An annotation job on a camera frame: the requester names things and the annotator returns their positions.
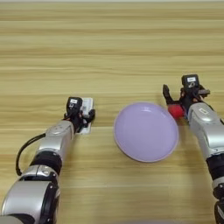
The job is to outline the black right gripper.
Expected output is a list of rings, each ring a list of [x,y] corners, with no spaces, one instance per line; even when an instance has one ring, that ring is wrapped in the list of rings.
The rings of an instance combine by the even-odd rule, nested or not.
[[[167,85],[163,85],[163,96],[167,105],[179,104],[187,113],[189,108],[197,102],[203,102],[203,99],[210,94],[209,89],[200,88],[181,88],[179,101],[174,101],[170,95],[170,89]]]

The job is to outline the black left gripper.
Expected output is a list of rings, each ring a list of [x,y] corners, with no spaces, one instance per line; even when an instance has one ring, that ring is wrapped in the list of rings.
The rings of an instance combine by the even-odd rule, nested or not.
[[[88,112],[86,120],[82,117],[81,114],[64,115],[64,119],[73,124],[75,133],[80,133],[83,128],[88,126],[88,123],[91,123],[95,119],[95,110],[91,109]]]

